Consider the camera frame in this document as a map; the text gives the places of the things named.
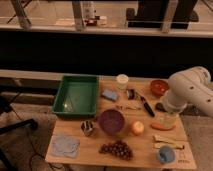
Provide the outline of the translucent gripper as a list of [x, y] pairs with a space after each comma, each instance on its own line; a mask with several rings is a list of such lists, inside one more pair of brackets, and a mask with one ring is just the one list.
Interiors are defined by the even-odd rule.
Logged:
[[157, 117], [157, 122], [164, 128], [172, 128], [177, 120], [177, 113], [162, 113]]

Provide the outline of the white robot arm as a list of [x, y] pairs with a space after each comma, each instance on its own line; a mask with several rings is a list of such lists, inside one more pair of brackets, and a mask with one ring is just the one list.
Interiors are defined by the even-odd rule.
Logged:
[[210, 72], [201, 66], [172, 74], [169, 89], [160, 98], [165, 110], [159, 124], [166, 129], [176, 125], [176, 119], [188, 104], [193, 104], [207, 116], [213, 117], [213, 89]]

